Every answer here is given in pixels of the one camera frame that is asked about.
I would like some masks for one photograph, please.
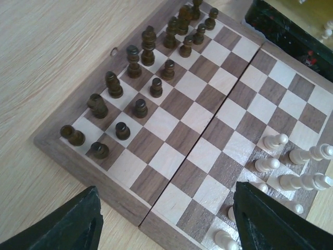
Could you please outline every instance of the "light wood surface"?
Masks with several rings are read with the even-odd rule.
[[[0,242],[85,187],[37,149],[33,131],[162,0],[5,0],[0,3]],[[242,19],[250,0],[208,3]],[[333,166],[328,172],[333,176]],[[333,190],[309,220],[333,232]],[[99,249],[161,249],[102,201]]]

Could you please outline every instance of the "white square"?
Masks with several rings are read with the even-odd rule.
[[[137,95],[137,91],[129,86],[127,83],[119,79],[120,86],[123,88],[123,96],[120,98],[112,98],[108,92],[108,89],[105,89],[101,93],[101,97],[107,100],[109,103],[113,104],[115,107],[119,108],[121,111],[127,107],[127,105],[133,100],[133,98]]]
[[[118,122],[125,122],[125,124],[130,129],[131,135],[125,141],[119,140],[118,137],[116,136],[116,125]],[[120,115],[118,115],[118,117],[114,120],[114,122],[108,127],[105,133],[107,133],[111,138],[115,139],[123,147],[128,147],[128,145],[136,137],[141,128],[142,125],[140,123],[129,117],[124,112],[121,112]]]
[[[237,241],[239,238],[238,232],[230,227],[227,223],[222,221],[219,217],[215,217],[212,225],[208,229],[206,235],[201,241],[201,245],[203,245],[207,250],[221,250],[220,247],[215,243],[215,235],[220,230],[223,230],[230,234],[231,238],[234,241]]]
[[[240,78],[242,83],[249,86],[256,92],[259,92],[266,79],[267,75],[252,65],[249,65],[249,67]]]
[[[182,164],[184,158],[184,155],[169,144],[164,143],[150,161],[149,165],[170,180]]]
[[[217,112],[216,117],[232,129],[236,129],[245,112],[245,109],[228,98]]]
[[[275,110],[276,105],[260,94],[257,94],[254,97],[248,108],[248,112],[263,121],[265,124],[270,121]]]
[[[192,199],[170,183],[153,207],[174,225],[177,224]]]
[[[258,49],[259,45],[253,43],[246,37],[242,37],[234,47],[233,53],[249,62],[254,57]]]
[[[162,67],[162,65],[165,63],[165,61],[168,59],[167,56],[165,56],[164,54],[162,54],[161,52],[159,52],[157,49],[155,49],[153,51],[154,55],[155,55],[155,62],[152,66],[144,66],[141,62],[141,60],[139,61],[139,64],[142,65],[142,67],[148,69],[151,73],[156,74],[156,72]]]
[[[204,33],[206,36],[208,36],[211,39],[214,39],[224,27],[224,25],[218,20],[215,20],[215,23],[216,24],[213,30],[206,30],[206,32]]]
[[[289,139],[300,148],[309,150],[310,147],[317,145],[319,134],[300,121],[297,121]]]
[[[267,180],[267,184],[270,185],[275,190],[277,190],[278,192],[280,192],[288,199],[292,199],[295,194],[295,191],[286,191],[280,186],[279,176],[283,174],[293,174],[295,176],[298,176],[296,173],[287,168],[284,164],[280,164],[280,167],[278,169],[272,171],[270,177]]]
[[[79,147],[73,147],[80,154],[86,154],[91,145],[102,136],[103,131],[84,117],[79,118],[73,124],[73,127],[81,131],[85,136],[84,143]]]
[[[193,199],[216,215],[228,194],[229,189],[208,175]]]
[[[201,54],[220,67],[230,54],[230,50],[212,40]]]
[[[322,87],[315,86],[308,103],[329,116],[333,109],[333,95]]]
[[[213,116],[214,114],[210,113],[204,107],[193,103],[182,117],[181,121],[201,134]]]
[[[145,124],[145,128],[165,141],[176,127],[179,120],[158,107]]]
[[[263,180],[261,180],[258,176],[256,176],[254,173],[250,172],[246,168],[243,168],[239,177],[237,178],[237,181],[239,182],[256,182],[256,183],[265,183]],[[231,191],[236,191],[236,182],[234,186],[231,188]]]
[[[234,132],[225,145],[223,152],[242,166],[248,162],[255,145],[238,132]]]
[[[176,34],[175,37],[176,37],[176,39],[177,39],[178,41],[180,41],[181,43],[183,43],[185,37],[186,37],[187,35],[190,35],[191,32],[192,32],[193,30],[194,30],[194,28],[193,28],[191,25],[189,25],[189,26],[188,26],[188,31],[187,31],[187,34],[186,34],[186,35],[178,35],[178,34]]]
[[[193,101],[197,99],[207,83],[191,72],[186,72],[176,85],[176,89]]]
[[[170,59],[178,63],[180,66],[182,66],[184,69],[189,70],[192,65],[198,60],[200,54],[196,52],[194,49],[192,49],[191,55],[187,58],[181,57],[179,54],[179,49],[181,46],[179,46],[175,51],[171,54]]]
[[[169,85],[168,83],[166,83],[165,81],[162,81],[162,95],[158,98],[152,97],[150,94],[150,87],[151,87],[151,83],[152,80],[154,78],[156,78],[157,76],[152,76],[149,81],[146,83],[146,85],[140,90],[140,93],[143,94],[145,97],[147,97],[149,100],[151,100],[152,102],[156,103],[158,106],[160,106],[162,104],[162,102],[165,100],[165,98],[170,94],[170,92],[173,89],[173,86]]]
[[[201,137],[192,149],[191,153],[188,155],[187,159],[208,173],[213,167],[220,153],[221,150]]]
[[[284,146],[281,146],[279,148],[276,148],[276,149],[268,149],[266,148],[265,144],[264,144],[264,138],[266,136],[269,136],[269,135],[278,135],[279,133],[272,129],[270,126],[266,126],[264,132],[262,133],[258,143],[257,143],[257,146],[259,148],[261,148],[262,150],[264,150],[266,153],[270,154],[271,156],[275,157],[275,158],[279,158],[283,149],[284,149]]]
[[[131,188],[146,166],[144,161],[125,149],[108,170],[108,173],[127,188]]]
[[[287,89],[295,75],[296,72],[292,68],[281,61],[277,61],[268,76]]]
[[[296,118],[297,120],[300,118],[304,107],[306,106],[306,101],[299,98],[293,92],[287,90],[286,94],[282,98],[279,107]]]
[[[216,88],[224,95],[228,95],[237,80],[237,77],[230,74],[228,71],[219,68],[208,84]]]

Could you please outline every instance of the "wooden table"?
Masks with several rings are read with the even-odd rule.
[[[0,242],[85,187],[32,143],[34,130],[162,0],[6,0],[0,4]],[[237,21],[251,0],[208,0]],[[333,166],[328,169],[333,176]],[[332,190],[308,220],[333,233]],[[100,249],[161,249],[102,201]]]

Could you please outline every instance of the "dark brown chess piece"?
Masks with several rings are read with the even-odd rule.
[[[170,81],[175,76],[175,62],[173,60],[167,60],[162,71],[161,78],[166,81]]]
[[[124,91],[122,86],[120,86],[119,79],[116,74],[108,71],[105,74],[105,83],[108,88],[108,92],[112,98],[120,98],[122,97]]]
[[[129,127],[125,124],[125,122],[118,122],[116,125],[116,136],[119,140],[125,141],[131,135],[131,131]]]
[[[94,142],[90,149],[93,152],[94,157],[97,159],[104,159],[108,157],[110,152],[108,146],[100,142]]]
[[[191,22],[193,17],[193,12],[191,7],[188,5],[184,5],[180,10],[178,14],[178,29],[177,34],[178,35],[186,35],[188,32],[188,26]]]
[[[200,18],[200,5],[202,4],[202,0],[193,0],[193,7],[192,7],[192,11],[193,11],[193,17],[192,20],[199,20]]]
[[[138,64],[139,58],[139,49],[134,46],[130,45],[126,49],[127,52],[127,60],[129,61],[129,66],[127,68],[127,74],[130,78],[135,79],[141,76],[142,70],[141,66]]]
[[[152,26],[148,26],[142,33],[142,49],[144,50],[141,55],[141,62],[143,65],[149,67],[155,62],[153,50],[155,49],[156,34]]]
[[[176,17],[172,17],[166,28],[166,36],[163,41],[163,45],[166,48],[175,48],[177,46],[177,40],[175,35],[177,34],[178,20]]]
[[[152,80],[152,84],[150,86],[150,94],[152,97],[158,98],[162,95],[162,93],[162,81],[161,79],[156,77]]]
[[[204,25],[203,23],[199,24],[198,28],[197,28],[197,33],[194,34],[193,36],[193,43],[195,45],[200,45],[203,43],[203,39],[204,39],[204,33],[206,31],[206,25]]]
[[[81,146],[85,141],[84,134],[70,125],[63,126],[60,129],[60,135],[73,146]]]
[[[98,119],[103,119],[108,115],[108,107],[99,94],[92,94],[87,101],[87,106],[91,109],[94,117]]]
[[[184,39],[184,45],[182,45],[179,49],[179,54],[182,57],[189,57],[191,55],[192,52],[192,46],[193,44],[193,36],[192,35],[188,35],[185,37]]]
[[[213,30],[215,28],[216,22],[215,19],[219,14],[219,10],[216,8],[212,8],[209,12],[209,18],[205,20],[206,30]]]
[[[148,114],[148,108],[146,101],[143,99],[138,99],[135,102],[134,114],[137,118],[144,118]]]

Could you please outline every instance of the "black chess piece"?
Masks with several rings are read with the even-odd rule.
[[[116,74],[108,71],[105,74],[105,83],[106,87],[108,88],[108,92],[112,98],[120,98],[123,96],[123,88],[120,85],[119,79],[117,78]]]
[[[188,35],[184,39],[184,45],[180,47],[179,54],[180,56],[187,58],[191,55],[192,52],[192,46],[193,44],[193,36]]]
[[[130,45],[126,49],[127,52],[127,60],[129,61],[129,66],[127,68],[127,74],[130,78],[136,79],[141,76],[142,70],[141,66],[138,64],[139,58],[139,49],[134,46]]]
[[[142,33],[142,49],[144,50],[141,55],[141,62],[143,65],[149,67],[155,62],[153,50],[155,49],[156,34],[152,26],[148,26]]]
[[[194,34],[193,36],[193,43],[195,45],[200,45],[203,43],[204,40],[204,33],[206,31],[206,25],[204,25],[204,23],[199,24],[198,28],[197,28],[197,32]]]
[[[81,146],[85,141],[84,134],[70,125],[63,126],[60,129],[60,135],[73,146]]]
[[[93,152],[94,157],[97,159],[104,159],[108,157],[110,152],[108,146],[100,142],[94,142],[90,149]]]
[[[125,122],[118,122],[116,125],[116,136],[119,140],[125,141],[131,135],[131,131],[129,127],[125,124]]]
[[[215,19],[219,14],[219,10],[216,8],[212,8],[209,12],[209,18],[207,18],[204,23],[206,25],[206,30],[213,30],[215,28],[216,22]]]
[[[108,115],[108,107],[99,94],[92,94],[87,101],[87,106],[91,109],[93,116],[98,119],[103,119]]]
[[[144,118],[147,116],[148,108],[145,100],[138,99],[135,102],[134,114],[137,118]]]
[[[162,95],[162,93],[162,81],[161,79],[156,77],[152,80],[152,84],[150,86],[150,94],[152,97],[158,98]]]
[[[175,62],[173,60],[167,60],[162,71],[161,78],[166,81],[170,81],[175,76]]]
[[[175,48],[177,46],[177,40],[175,35],[177,34],[178,20],[176,17],[172,17],[168,22],[166,28],[166,36],[163,41],[163,45],[166,48]]]
[[[186,35],[188,32],[188,26],[193,17],[193,11],[188,5],[184,5],[178,14],[178,35]]]
[[[193,0],[193,7],[192,7],[192,12],[193,12],[193,17],[192,20],[199,20],[200,18],[200,5],[202,4],[203,0]]]

